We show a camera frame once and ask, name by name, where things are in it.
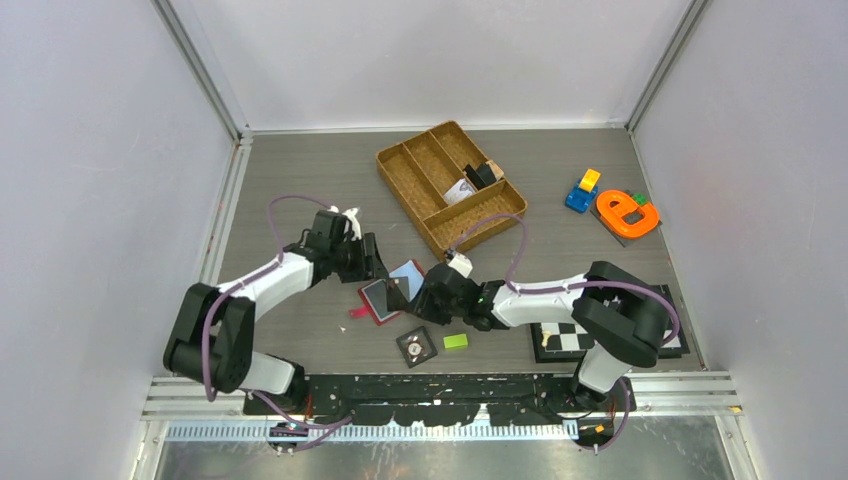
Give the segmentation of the red leather card holder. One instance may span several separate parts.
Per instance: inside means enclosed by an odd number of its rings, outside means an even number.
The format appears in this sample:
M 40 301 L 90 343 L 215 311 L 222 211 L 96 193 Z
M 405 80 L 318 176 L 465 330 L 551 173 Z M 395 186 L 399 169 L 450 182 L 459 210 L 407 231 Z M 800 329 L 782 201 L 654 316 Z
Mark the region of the red leather card holder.
M 372 281 L 358 290 L 361 305 L 350 309 L 348 315 L 359 319 L 370 317 L 377 326 L 399 316 L 407 301 L 420 290 L 424 271 L 420 264 L 410 259 L 389 272 L 387 279 Z

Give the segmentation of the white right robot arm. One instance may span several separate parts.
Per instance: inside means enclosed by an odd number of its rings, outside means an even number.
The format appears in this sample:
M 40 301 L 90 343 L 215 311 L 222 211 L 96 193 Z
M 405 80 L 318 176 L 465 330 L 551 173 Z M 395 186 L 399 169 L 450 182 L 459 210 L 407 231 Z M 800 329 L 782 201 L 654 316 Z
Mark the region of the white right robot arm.
M 607 261 L 593 262 L 584 274 L 537 283 L 477 283 L 467 268 L 440 263 L 414 296 L 404 278 L 387 279 L 385 290 L 388 310 L 439 325 L 460 319 L 484 332 L 547 322 L 580 326 L 593 343 L 578 362 L 568 397 L 589 411 L 605 403 L 632 368 L 655 366 L 661 347 L 680 330 L 664 294 Z

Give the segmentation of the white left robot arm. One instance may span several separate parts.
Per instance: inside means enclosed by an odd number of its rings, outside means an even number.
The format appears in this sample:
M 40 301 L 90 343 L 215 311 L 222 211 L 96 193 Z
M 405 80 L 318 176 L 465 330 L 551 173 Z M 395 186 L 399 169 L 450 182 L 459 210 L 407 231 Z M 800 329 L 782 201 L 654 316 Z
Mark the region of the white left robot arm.
M 278 304 L 335 275 L 343 283 L 383 280 L 376 236 L 356 210 L 320 210 L 300 238 L 262 267 L 229 282 L 190 286 L 163 353 L 166 370 L 202 384 L 208 400 L 251 391 L 284 414 L 309 395 L 305 369 L 255 350 L 255 324 Z

